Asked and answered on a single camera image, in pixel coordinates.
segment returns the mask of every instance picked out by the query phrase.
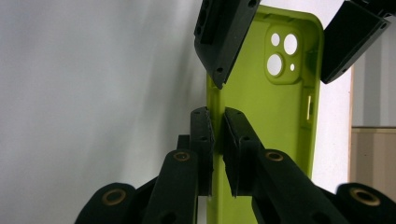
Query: lime green phone case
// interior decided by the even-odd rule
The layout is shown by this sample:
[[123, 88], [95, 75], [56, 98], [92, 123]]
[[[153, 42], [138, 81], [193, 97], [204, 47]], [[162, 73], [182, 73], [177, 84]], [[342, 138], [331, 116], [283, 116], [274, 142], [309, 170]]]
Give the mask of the lime green phone case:
[[216, 136], [207, 223], [256, 223], [250, 197], [231, 196], [222, 160], [225, 107], [245, 113], [266, 148], [285, 151], [311, 175], [323, 29], [314, 15], [260, 6], [223, 89], [207, 78]]

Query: black plastic part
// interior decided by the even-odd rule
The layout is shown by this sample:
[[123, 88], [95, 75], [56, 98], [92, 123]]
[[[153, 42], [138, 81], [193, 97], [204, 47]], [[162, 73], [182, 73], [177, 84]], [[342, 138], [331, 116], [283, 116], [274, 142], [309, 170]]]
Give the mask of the black plastic part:
[[190, 136], [188, 134], [181, 134], [177, 139], [177, 149], [189, 149]]
[[251, 195], [256, 175], [255, 157], [264, 148], [241, 111], [226, 108], [224, 118], [226, 127], [223, 159], [232, 195]]
[[[253, 197], [260, 202], [262, 191], [267, 192], [265, 203], [273, 205], [280, 223], [348, 223], [286, 153], [264, 150], [257, 156], [256, 170], [261, 187], [256, 188]], [[254, 211], [256, 217], [268, 212]]]
[[260, 0], [203, 0], [195, 26], [195, 50], [219, 89], [236, 57]]
[[396, 203], [378, 190], [363, 184], [341, 185], [334, 202], [350, 223], [396, 223]]
[[130, 205], [129, 212], [131, 219], [127, 224], [139, 224], [142, 223], [143, 217], [146, 214], [147, 206], [149, 205], [149, 199], [151, 193], [154, 190], [157, 177], [147, 182], [142, 187], [138, 188], [134, 194], [133, 201]]
[[190, 150], [198, 155], [199, 161], [199, 190], [200, 196], [212, 195], [213, 173], [213, 147], [215, 137], [213, 134], [210, 113], [206, 107], [201, 107], [191, 112], [190, 124]]
[[166, 155], [142, 223], [196, 223], [198, 157], [191, 150]]
[[324, 32], [325, 44], [320, 78], [322, 82], [327, 84], [343, 75], [388, 28], [389, 22], [380, 15], [382, 14], [378, 10], [351, 1], [345, 1], [341, 5]]
[[135, 195], [134, 187], [113, 183], [97, 190], [84, 206], [77, 224], [124, 224], [131, 220], [130, 204]]

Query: white wall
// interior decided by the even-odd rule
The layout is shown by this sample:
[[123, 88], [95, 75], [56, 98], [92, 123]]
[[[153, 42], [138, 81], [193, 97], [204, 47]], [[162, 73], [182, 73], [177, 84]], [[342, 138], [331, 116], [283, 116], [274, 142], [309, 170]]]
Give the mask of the white wall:
[[396, 126], [396, 18], [354, 64], [353, 126]]
[[[268, 1], [326, 26], [342, 1]], [[160, 171], [205, 104], [201, 1], [0, 2], [0, 219], [71, 223], [111, 182]], [[350, 74], [321, 86], [314, 181], [347, 181]]]

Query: phone case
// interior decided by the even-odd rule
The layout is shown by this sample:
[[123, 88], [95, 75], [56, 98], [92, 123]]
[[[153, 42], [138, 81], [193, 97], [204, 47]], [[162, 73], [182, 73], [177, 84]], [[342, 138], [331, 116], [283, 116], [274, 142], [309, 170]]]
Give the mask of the phone case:
[[208, 223], [255, 223], [250, 197], [231, 196], [222, 160], [225, 107], [242, 111], [266, 148], [282, 150], [311, 175], [318, 114], [323, 28], [312, 14], [260, 6], [223, 89], [207, 78], [215, 130]]

